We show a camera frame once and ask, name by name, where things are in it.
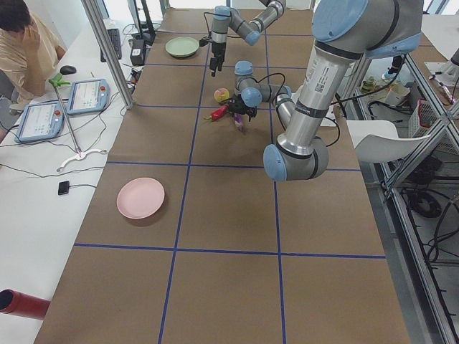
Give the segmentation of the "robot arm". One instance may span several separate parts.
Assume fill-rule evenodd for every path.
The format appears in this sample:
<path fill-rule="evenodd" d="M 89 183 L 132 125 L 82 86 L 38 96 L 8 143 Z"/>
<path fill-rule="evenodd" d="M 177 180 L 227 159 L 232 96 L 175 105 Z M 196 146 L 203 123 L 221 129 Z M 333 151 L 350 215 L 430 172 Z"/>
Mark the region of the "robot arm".
<path fill-rule="evenodd" d="M 211 44 L 212 57 L 209 62 L 211 76 L 222 71 L 224 64 L 228 30 L 231 29 L 248 45 L 255 45 L 261 34 L 276 20 L 284 15 L 286 1 L 261 1 L 265 9 L 256 17 L 247 21 L 240 12 L 228 6 L 216 6 L 212 15 L 212 27 L 208 35 L 199 41 L 201 47 Z"/>
<path fill-rule="evenodd" d="M 316 133 L 349 65 L 362 56 L 380 59 L 415 50 L 422 15 L 422 1 L 321 1 L 312 18 L 315 41 L 305 80 L 295 100 L 286 87 L 257 82 L 250 62 L 236 64 L 237 96 L 249 109 L 273 104 L 285 126 L 263 153 L 272 180 L 312 179 L 326 170 L 327 147 Z"/>

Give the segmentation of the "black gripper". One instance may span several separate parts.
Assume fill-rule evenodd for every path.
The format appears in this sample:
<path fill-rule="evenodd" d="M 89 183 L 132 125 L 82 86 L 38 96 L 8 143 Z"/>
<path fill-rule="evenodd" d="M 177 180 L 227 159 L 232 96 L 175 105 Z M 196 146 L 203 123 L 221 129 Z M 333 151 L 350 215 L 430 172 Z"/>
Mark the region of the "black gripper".
<path fill-rule="evenodd" d="M 247 106 L 241 95 L 233 95 L 227 101 L 228 110 L 231 113 L 238 113 L 240 115 L 248 115 L 249 119 L 255 118 L 257 115 L 257 108 L 256 107 L 249 107 Z"/>
<path fill-rule="evenodd" d="M 209 68 L 211 70 L 211 76 L 215 77 L 218 70 L 222 69 L 226 52 L 225 42 L 212 42 L 212 54 L 210 59 Z"/>

